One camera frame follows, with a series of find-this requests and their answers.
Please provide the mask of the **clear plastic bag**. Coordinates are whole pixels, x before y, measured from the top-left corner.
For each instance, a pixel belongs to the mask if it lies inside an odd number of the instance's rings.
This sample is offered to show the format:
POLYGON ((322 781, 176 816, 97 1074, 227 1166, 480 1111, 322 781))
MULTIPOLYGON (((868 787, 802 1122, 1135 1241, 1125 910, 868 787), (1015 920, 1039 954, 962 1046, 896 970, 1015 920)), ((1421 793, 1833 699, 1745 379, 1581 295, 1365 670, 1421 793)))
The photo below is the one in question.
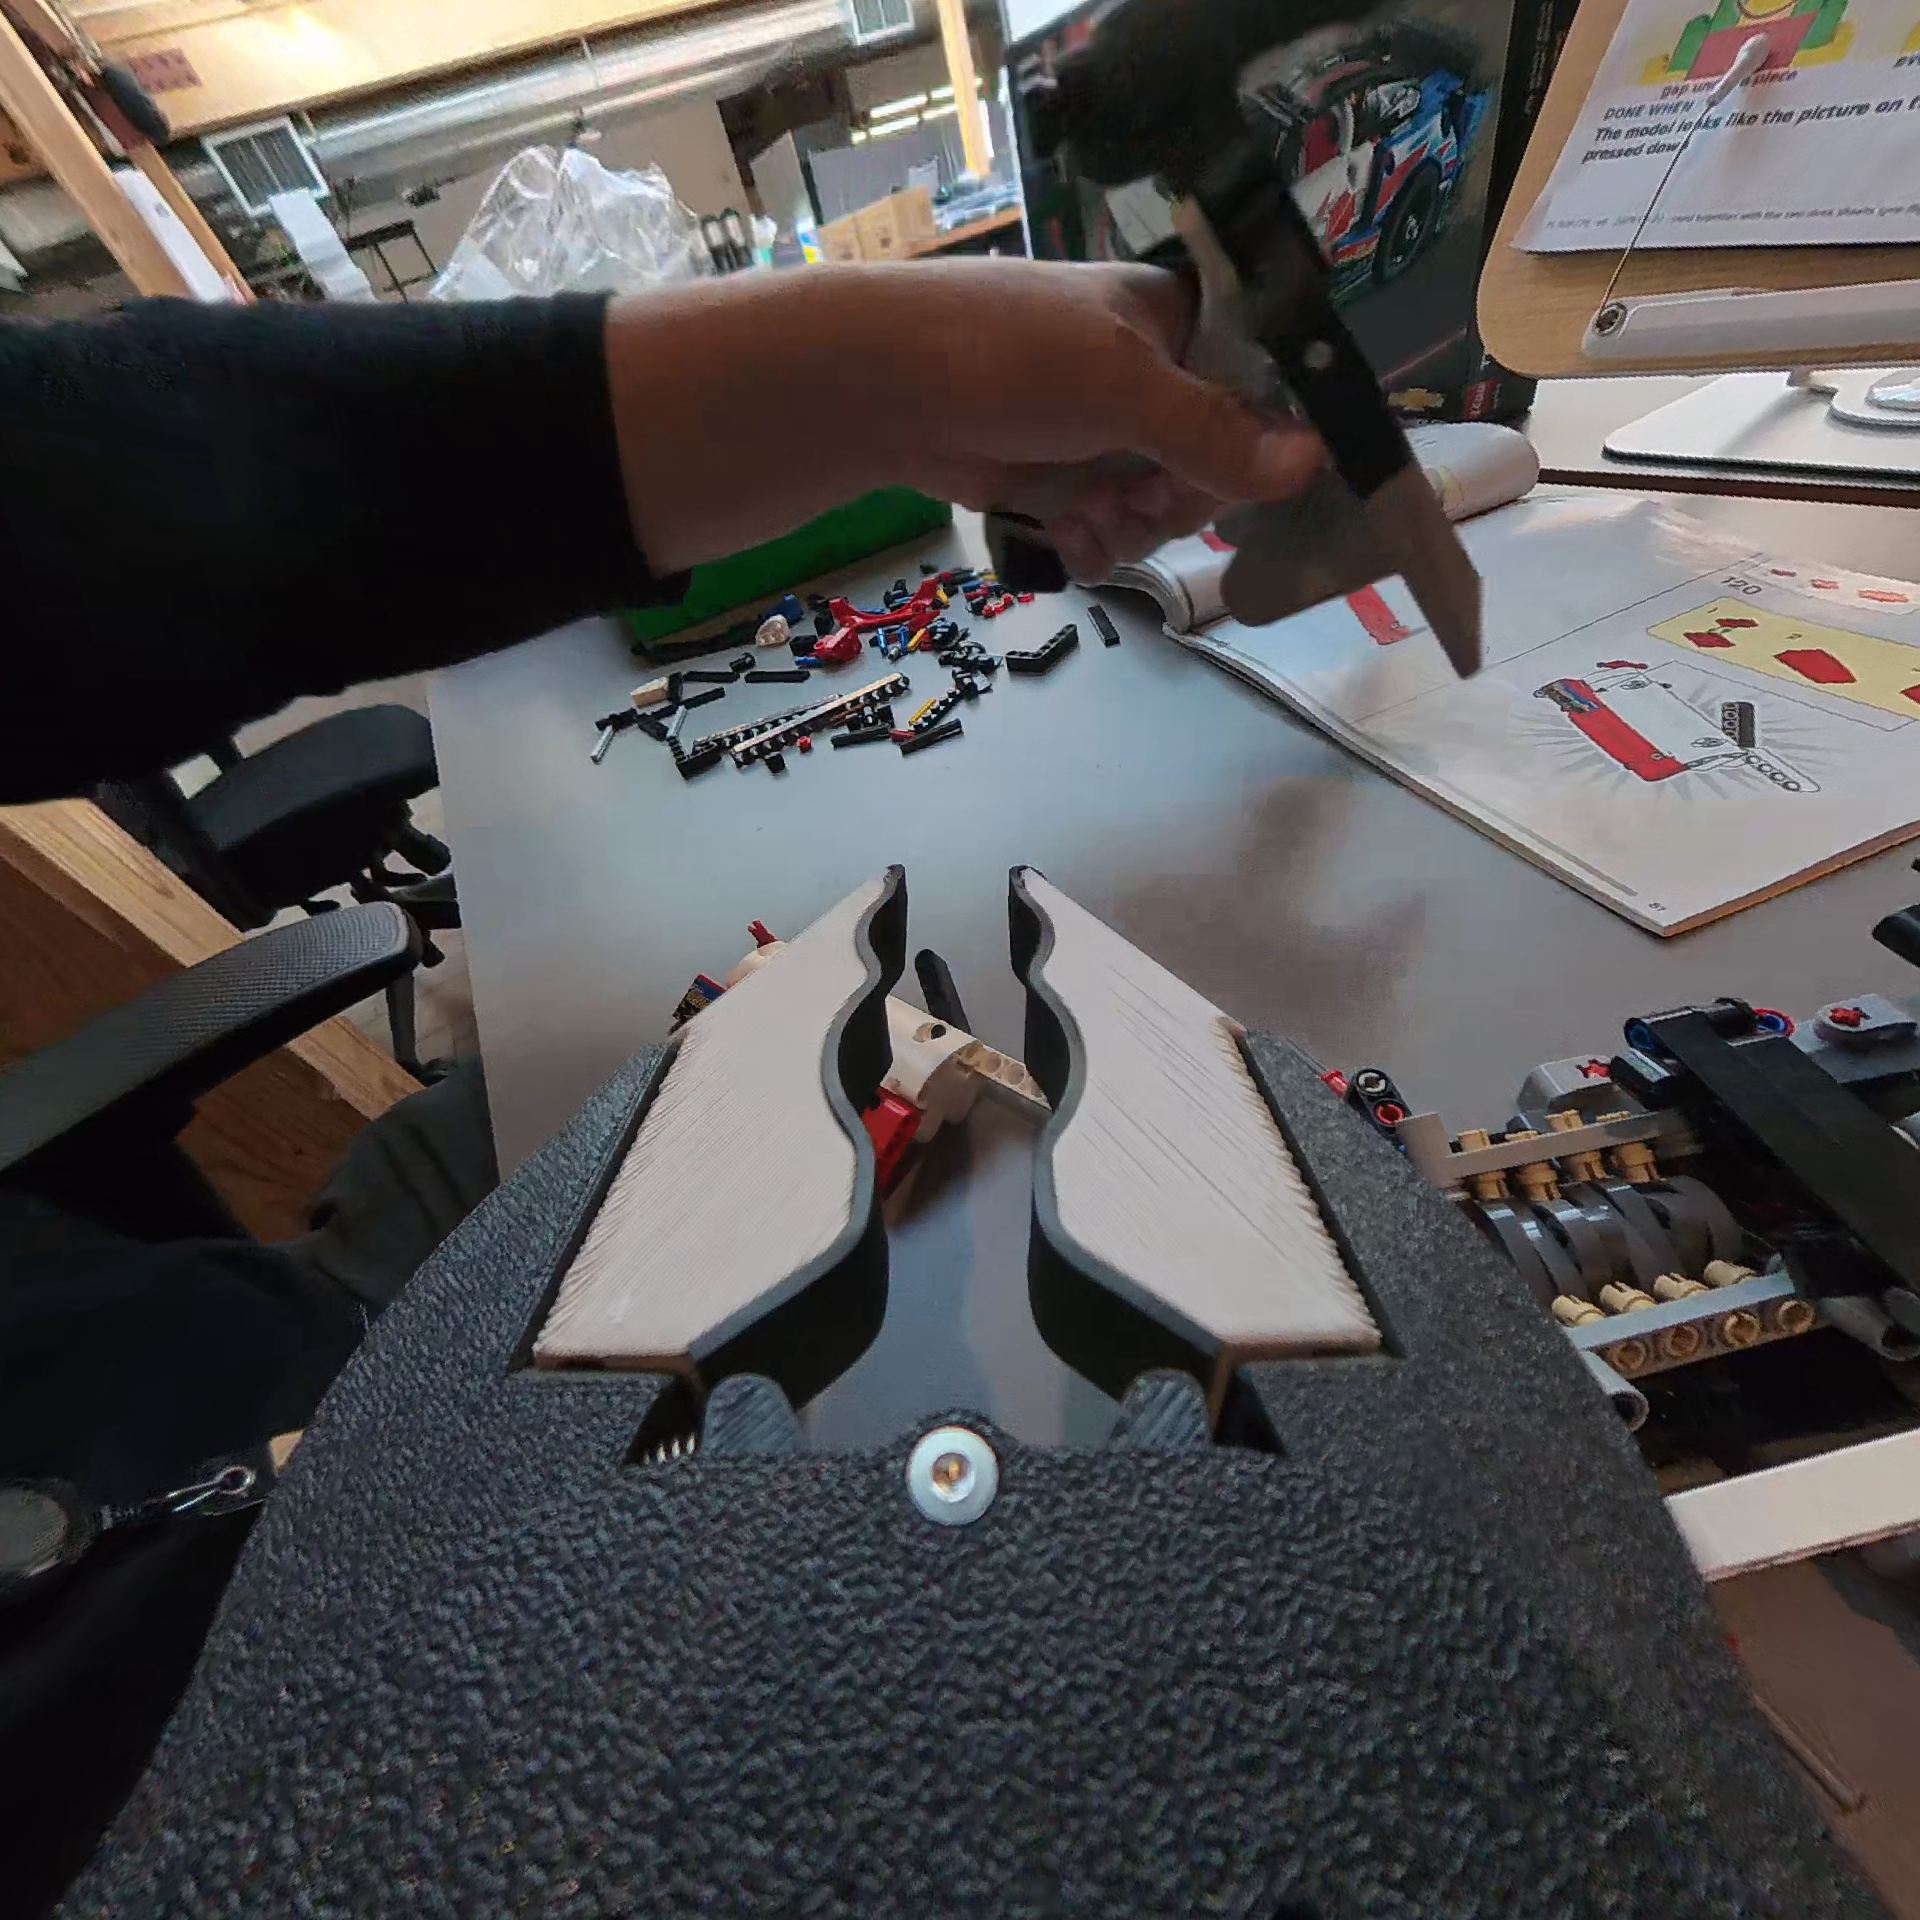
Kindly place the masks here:
POLYGON ((579 146, 533 146, 495 175, 426 297, 624 297, 707 277, 703 222, 664 169, 612 169, 579 146))

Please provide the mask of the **toy car set box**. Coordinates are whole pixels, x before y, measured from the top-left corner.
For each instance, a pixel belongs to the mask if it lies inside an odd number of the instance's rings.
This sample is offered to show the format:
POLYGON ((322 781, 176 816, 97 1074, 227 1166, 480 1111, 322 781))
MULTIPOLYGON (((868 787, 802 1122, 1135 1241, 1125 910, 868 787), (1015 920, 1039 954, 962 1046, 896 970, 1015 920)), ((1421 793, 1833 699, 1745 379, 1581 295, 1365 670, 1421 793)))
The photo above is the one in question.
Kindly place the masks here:
MULTIPOLYGON (((1516 425, 1537 384, 1482 341, 1476 290, 1576 5, 1392 1, 1261 9, 1237 104, 1289 184, 1336 309, 1408 423, 1516 425)), ((1080 5, 1004 5, 1008 49, 1080 5)), ((1154 184, 1116 187, 1095 250, 1185 264, 1154 184)))

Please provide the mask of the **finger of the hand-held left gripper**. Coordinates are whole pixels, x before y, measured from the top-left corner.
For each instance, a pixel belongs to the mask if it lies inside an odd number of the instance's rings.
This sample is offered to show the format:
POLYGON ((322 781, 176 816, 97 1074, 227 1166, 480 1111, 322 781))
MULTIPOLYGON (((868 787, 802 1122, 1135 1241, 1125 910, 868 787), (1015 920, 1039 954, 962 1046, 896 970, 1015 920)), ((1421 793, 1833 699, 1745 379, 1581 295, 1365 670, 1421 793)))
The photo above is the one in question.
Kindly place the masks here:
POLYGON ((1401 576, 1434 629, 1451 623, 1451 523, 1424 475, 1392 475, 1368 495, 1314 475, 1287 498, 1227 509, 1217 533, 1233 547, 1223 607, 1266 625, 1401 576))
MULTIPOLYGON (((1188 369, 1249 400, 1272 423, 1308 425, 1323 446, 1314 475, 1339 475, 1360 495, 1392 475, 1426 478, 1337 313, 1328 262, 1306 214, 1255 143, 1237 142, 1207 163, 1172 201, 1172 217, 1199 280, 1188 369)), ((1449 629, 1434 629, 1412 600, 1455 672, 1476 673, 1482 576, 1457 527, 1449 629)))

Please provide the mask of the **toy brick car model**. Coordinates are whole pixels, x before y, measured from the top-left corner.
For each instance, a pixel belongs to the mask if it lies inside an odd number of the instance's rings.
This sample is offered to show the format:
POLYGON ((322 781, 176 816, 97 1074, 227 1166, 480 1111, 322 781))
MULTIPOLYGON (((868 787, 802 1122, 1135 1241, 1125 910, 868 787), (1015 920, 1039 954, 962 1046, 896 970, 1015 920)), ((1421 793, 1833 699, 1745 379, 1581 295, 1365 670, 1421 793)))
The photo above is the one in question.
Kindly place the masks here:
POLYGON ((1915 1427, 1915 1285, 1711 1091, 1624 1045, 1449 1131, 1380 1067, 1323 1083, 1508 1261, 1659 1465, 1725 1474, 1915 1427))

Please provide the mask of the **red white brick side panel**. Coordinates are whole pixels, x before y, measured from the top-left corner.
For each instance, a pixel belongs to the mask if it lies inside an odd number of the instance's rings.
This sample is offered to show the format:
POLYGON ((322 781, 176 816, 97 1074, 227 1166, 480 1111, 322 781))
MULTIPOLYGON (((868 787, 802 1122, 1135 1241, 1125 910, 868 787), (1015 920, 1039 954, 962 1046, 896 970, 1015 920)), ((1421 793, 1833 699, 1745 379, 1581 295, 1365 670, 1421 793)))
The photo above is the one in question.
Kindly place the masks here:
POLYGON ((904 903, 855 889, 683 1022, 623 1169, 651 1205, 715 1215, 725 1241, 828 1241, 858 1191, 887 1183, 899 1138, 916 1144, 993 1091, 1048 1111, 1018 1057, 905 998, 904 903))

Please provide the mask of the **pile of loose brick pieces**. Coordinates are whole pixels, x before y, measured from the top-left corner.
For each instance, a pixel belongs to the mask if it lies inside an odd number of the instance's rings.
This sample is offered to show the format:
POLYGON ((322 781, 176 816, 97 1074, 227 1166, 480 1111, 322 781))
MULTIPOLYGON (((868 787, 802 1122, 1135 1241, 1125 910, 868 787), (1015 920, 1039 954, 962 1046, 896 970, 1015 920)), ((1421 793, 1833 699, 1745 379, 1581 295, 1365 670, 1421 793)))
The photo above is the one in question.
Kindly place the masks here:
POLYGON ((786 591, 705 631, 631 625, 645 672, 597 717, 591 765, 650 739, 683 781, 727 765, 781 776, 829 751, 913 759, 1088 643, 1121 643, 1113 613, 1082 591, 1033 591, 964 559, 786 591))

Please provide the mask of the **wooden beam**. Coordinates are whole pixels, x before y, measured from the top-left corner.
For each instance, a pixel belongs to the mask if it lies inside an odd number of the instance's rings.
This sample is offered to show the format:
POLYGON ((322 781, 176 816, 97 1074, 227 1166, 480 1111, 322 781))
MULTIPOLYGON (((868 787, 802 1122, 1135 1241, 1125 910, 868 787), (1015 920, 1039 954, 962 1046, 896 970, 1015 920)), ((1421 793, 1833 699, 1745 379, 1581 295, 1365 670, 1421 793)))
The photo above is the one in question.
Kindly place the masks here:
POLYGON ((2 5, 2 106, 143 297, 255 301, 163 153, 175 136, 163 112, 61 5, 2 5))

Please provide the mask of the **person's left hand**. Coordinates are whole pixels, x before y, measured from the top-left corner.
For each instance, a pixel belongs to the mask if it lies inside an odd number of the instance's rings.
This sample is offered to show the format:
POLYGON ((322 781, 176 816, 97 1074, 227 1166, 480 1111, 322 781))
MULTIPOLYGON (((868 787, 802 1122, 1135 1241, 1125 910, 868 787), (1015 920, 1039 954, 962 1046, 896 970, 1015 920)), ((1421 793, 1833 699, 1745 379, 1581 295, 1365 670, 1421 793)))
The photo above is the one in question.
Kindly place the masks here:
POLYGON ((608 305, 635 544, 695 569, 876 488, 1042 527, 1076 585, 1227 506, 1301 494, 1327 449, 1185 366, 1169 272, 1020 257, 707 278, 608 305))

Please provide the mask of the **person's left forearm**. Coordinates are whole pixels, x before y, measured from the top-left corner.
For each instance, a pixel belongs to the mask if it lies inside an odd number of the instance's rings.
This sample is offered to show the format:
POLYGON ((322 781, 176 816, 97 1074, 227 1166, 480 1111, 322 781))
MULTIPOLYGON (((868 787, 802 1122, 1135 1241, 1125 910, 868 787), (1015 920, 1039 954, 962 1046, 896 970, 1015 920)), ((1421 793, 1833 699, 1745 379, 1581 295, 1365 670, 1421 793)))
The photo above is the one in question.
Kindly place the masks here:
POLYGON ((367 681, 672 603, 601 295, 132 301, 2 327, 2 799, 74 799, 367 681))

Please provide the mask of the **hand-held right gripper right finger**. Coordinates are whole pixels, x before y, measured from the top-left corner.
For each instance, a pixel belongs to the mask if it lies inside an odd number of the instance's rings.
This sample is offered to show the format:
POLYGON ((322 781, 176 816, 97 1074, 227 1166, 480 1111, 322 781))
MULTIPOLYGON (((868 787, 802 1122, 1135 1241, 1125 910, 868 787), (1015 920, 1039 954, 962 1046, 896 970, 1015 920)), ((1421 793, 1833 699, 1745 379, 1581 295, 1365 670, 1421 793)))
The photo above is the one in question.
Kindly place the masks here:
POLYGON ((1223 1410, 1249 1363, 1380 1354, 1243 1026, 1039 867, 1005 911, 1048 1102, 1026 1285, 1059 1359, 1113 1401, 1178 1373, 1223 1410))

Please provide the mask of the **instruction booklet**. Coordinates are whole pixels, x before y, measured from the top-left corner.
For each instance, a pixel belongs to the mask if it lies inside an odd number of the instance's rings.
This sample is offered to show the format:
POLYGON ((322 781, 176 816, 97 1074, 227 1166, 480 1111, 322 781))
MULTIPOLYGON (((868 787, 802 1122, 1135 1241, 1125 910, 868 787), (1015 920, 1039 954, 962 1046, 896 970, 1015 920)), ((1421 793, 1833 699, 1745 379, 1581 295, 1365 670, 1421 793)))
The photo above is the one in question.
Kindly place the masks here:
POLYGON ((1541 486, 1522 431, 1411 443, 1483 586, 1458 679, 1401 577, 1237 621, 1217 529, 1121 567, 1164 632, 1408 790, 1668 936, 1911 843, 1919 586, 1541 486))

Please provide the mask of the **green plastic bin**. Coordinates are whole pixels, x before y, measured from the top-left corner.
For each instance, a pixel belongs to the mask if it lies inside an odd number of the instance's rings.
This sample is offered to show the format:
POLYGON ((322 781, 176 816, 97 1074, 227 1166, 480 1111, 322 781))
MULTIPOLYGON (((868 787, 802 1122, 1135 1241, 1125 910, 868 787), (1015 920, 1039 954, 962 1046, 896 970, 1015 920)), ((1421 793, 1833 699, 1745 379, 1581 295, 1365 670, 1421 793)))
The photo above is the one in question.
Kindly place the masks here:
POLYGON ((883 486, 809 519, 797 533, 695 567, 664 603, 620 614, 639 657, 672 656, 695 629, 768 610, 784 591, 951 527, 954 505, 913 486, 883 486))

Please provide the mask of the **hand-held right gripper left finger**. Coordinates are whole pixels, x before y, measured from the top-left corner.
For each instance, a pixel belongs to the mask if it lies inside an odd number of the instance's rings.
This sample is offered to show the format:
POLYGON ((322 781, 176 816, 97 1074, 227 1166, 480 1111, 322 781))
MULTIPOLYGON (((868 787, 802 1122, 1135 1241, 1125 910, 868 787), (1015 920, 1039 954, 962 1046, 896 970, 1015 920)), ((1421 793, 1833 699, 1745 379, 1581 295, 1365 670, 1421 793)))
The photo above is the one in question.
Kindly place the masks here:
POLYGON ((791 1408, 876 1341, 889 1297, 866 1113, 891 1067, 905 867, 859 881, 675 1038, 533 1330, 549 1376, 659 1376, 791 1408))

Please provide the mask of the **brown cardboard box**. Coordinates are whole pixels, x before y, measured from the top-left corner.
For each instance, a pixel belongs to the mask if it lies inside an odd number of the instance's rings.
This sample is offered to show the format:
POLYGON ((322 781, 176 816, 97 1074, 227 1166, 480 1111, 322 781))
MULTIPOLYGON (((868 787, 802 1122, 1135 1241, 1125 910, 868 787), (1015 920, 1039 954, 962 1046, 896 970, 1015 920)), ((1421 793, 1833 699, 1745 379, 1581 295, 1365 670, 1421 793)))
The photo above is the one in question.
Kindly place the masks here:
POLYGON ((818 229, 824 262, 883 262, 931 250, 939 224, 931 190, 909 184, 818 229))

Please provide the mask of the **wooden document stand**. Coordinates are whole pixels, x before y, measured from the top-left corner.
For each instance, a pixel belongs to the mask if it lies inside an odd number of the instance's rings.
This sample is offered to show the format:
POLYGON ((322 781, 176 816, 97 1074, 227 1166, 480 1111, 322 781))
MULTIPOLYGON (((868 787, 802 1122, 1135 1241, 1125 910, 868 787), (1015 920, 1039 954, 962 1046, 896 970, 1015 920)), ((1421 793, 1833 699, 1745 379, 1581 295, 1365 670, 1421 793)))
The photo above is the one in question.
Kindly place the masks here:
POLYGON ((1522 243, 1628 5, 1580 5, 1480 273, 1504 368, 1600 398, 1557 486, 1915 509, 1915 409, 1865 405, 1915 369, 1915 247, 1533 253, 1522 243))

